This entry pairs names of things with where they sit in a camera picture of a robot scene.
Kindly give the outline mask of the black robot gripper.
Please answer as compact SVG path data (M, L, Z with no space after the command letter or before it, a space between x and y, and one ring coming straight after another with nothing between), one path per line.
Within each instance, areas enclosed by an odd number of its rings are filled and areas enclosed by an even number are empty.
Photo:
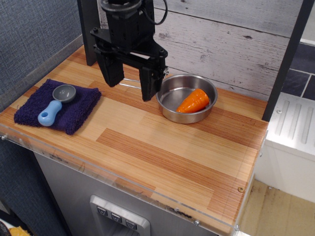
M151 0L102 0L108 27L94 28L94 51L105 82L114 87L124 78L123 64L139 69L142 99L150 101L161 89L167 51L154 41L155 21Z

